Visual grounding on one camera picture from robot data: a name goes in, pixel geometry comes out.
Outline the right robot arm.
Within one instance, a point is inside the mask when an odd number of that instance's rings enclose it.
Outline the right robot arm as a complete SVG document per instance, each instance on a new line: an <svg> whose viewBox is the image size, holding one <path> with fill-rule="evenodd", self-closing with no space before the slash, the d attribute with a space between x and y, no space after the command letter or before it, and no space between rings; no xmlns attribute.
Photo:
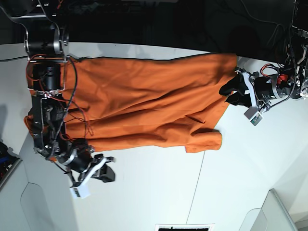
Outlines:
<svg viewBox="0 0 308 231"><path fill-rule="evenodd" d="M65 100L66 69L73 63L68 52L69 34L59 0L3 0L0 7L13 22L25 28L28 55L26 78L32 96L31 126L34 151L55 163L72 179L72 189L81 189L89 179L115 180L108 166L112 157L94 154L85 138L70 139L65 118L73 99Z"/></svg>

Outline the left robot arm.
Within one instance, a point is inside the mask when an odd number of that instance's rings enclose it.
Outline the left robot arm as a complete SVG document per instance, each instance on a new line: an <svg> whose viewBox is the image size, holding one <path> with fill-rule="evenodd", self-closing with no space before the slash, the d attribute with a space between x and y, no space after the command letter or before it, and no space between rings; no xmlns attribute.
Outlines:
<svg viewBox="0 0 308 231"><path fill-rule="evenodd" d="M308 2L294 1L287 31L283 64L267 63L258 72L235 68L236 76L223 85L219 94L232 105L269 111L288 99L308 97Z"/></svg>

